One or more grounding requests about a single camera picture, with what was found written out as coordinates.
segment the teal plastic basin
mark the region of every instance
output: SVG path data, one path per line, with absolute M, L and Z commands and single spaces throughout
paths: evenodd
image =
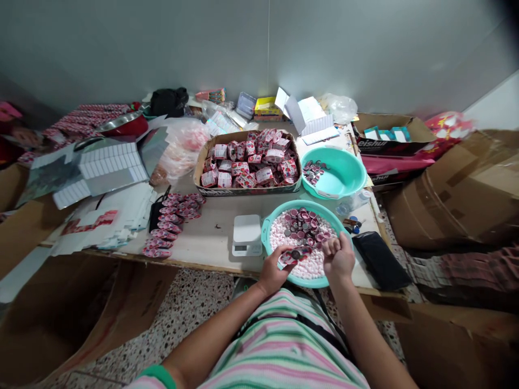
M 343 231 L 351 240 L 350 234 L 348 233 L 348 231 L 346 231 L 346 229 L 343 227 L 341 221 L 339 219 L 337 219 L 337 217 L 333 214 L 333 212 L 331 212 L 330 210 L 328 210 L 327 208 L 323 207 L 321 204 L 318 204 L 318 203 L 314 203 L 314 202 L 311 202 L 308 200 L 293 200 L 293 201 L 289 201 L 287 203 L 281 204 L 278 208 L 274 209 L 273 212 L 270 215 L 268 215 L 265 218 L 265 220 L 263 221 L 263 224 L 261 226 L 261 242 L 263 243 L 263 246 L 265 246 L 265 249 L 266 249 L 268 255 L 271 255 L 273 252 L 273 250 L 270 248 L 270 226 L 272 225 L 272 222 L 279 215 L 281 215 L 281 213 L 283 211 L 286 211 L 286 210 L 289 210 L 292 208 L 299 209 L 301 207 L 305 207 L 308 211 L 315 212 L 316 214 L 318 214 L 319 216 L 321 216 L 323 219 L 327 220 L 331 224 L 331 226 L 333 227 L 333 229 L 335 230 L 337 235 L 339 235 L 339 233 L 341 231 Z M 283 268 L 283 266 L 280 263 L 277 264 L 277 267 L 279 267 L 280 269 Z M 320 278 L 314 278 L 314 279 L 303 279 L 303 278 L 296 277 L 293 274 L 289 274 L 288 281 L 290 281 L 291 283 L 293 283 L 295 285 L 308 287 L 308 288 L 312 288 L 312 289 L 317 289 L 317 288 L 322 288 L 322 287 L 328 286 L 328 279 L 326 277 L 320 277 Z
M 301 159 L 303 168 L 309 160 L 325 162 L 330 169 L 324 169 L 315 186 L 302 177 L 306 190 L 317 198 L 337 200 L 351 196 L 368 182 L 368 173 L 362 162 L 340 147 L 324 146 L 310 150 Z

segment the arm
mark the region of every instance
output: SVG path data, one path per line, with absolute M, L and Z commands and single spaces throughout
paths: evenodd
M 339 239 L 324 243 L 323 251 L 324 273 L 330 283 L 344 332 L 369 385 L 373 389 L 417 389 L 405 367 L 382 338 L 351 281 L 355 253 L 350 239 L 341 232 Z
M 291 248 L 278 247 L 265 259 L 254 286 L 189 334 L 162 362 L 178 388 L 196 388 L 203 383 L 254 310 L 281 288 L 295 265 L 279 270 L 277 260 L 283 251 Z

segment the cardboard box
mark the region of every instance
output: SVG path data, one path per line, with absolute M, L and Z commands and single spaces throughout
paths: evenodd
M 0 172 L 2 211 L 12 210 L 18 202 L 28 176 L 29 171 L 18 165 Z M 52 194 L 48 194 L 24 204 L 1 223 L 0 279 L 58 228 L 77 205 L 59 211 L 52 200 Z
M 86 308 L 117 262 L 110 295 L 90 330 Z M 138 336 L 153 322 L 176 271 L 81 254 L 49 258 L 0 325 L 0 382 L 18 386 L 55 378 Z
M 294 137 L 286 133 L 286 138 L 291 140 L 289 148 L 294 150 L 296 152 L 296 155 L 298 156 L 296 165 L 297 165 L 297 172 L 299 173 L 299 179 L 295 182 L 294 185 L 288 185 L 288 186 L 279 186 L 279 187 L 272 187 L 272 188 L 204 188 L 200 185 L 200 177 L 202 176 L 202 173 L 204 171 L 204 161 L 207 159 L 207 155 L 209 150 L 211 150 L 212 147 L 214 147 L 216 144 L 228 144 L 232 140 L 236 140 L 237 142 L 243 142 L 247 140 L 247 134 L 248 131 L 242 131 L 242 132 L 233 132 L 226 135 L 219 135 L 211 140 L 209 140 L 202 150 L 200 151 L 200 154 L 198 155 L 198 161 L 195 167 L 195 173 L 193 174 L 193 181 L 198 189 L 198 191 L 204 196 L 204 197 L 234 197 L 234 196 L 254 196 L 254 195 L 271 195 L 271 194 L 280 194 L 280 193 L 294 193 L 299 191 L 301 188 L 301 161 L 299 158 L 299 154 L 297 153 L 296 144 L 294 142 Z
M 358 120 L 353 122 L 359 136 L 357 145 L 361 153 L 409 157 L 433 140 L 436 136 L 426 127 L 417 117 L 405 115 L 385 115 L 379 113 L 359 113 Z M 407 127 L 411 135 L 411 142 L 397 142 L 395 140 L 374 140 L 366 139 L 364 131 L 378 126 L 379 130 L 391 130 L 393 127 Z
M 396 324 L 409 373 L 420 388 L 517 385 L 519 318 L 433 304 L 410 304 L 412 324 Z
M 519 133 L 476 131 L 384 197 L 398 244 L 420 250 L 519 236 Z

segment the small bottle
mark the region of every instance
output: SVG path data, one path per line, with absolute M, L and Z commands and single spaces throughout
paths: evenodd
M 335 211 L 337 214 L 347 217 L 356 209 L 369 203 L 370 198 L 371 192 L 363 189 L 350 197 L 346 197 L 346 199 L 335 208 Z

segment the floor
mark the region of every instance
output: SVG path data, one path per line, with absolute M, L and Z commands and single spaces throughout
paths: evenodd
M 405 252 L 396 245 L 389 223 L 386 229 L 392 239 L 393 253 L 398 260 L 405 263 Z M 188 333 L 225 307 L 231 298 L 233 287 L 233 278 L 226 274 L 181 270 L 149 330 L 79 370 L 66 373 L 52 382 L 32 385 L 31 388 L 122 388 L 134 380 L 141 370 L 162 361 Z M 327 302 L 330 315 L 340 325 L 335 304 L 328 299 L 327 293 L 322 295 Z M 414 286 L 409 288 L 409 296 L 412 302 L 423 301 Z M 405 364 L 394 323 L 379 321 L 377 326 L 395 354 Z

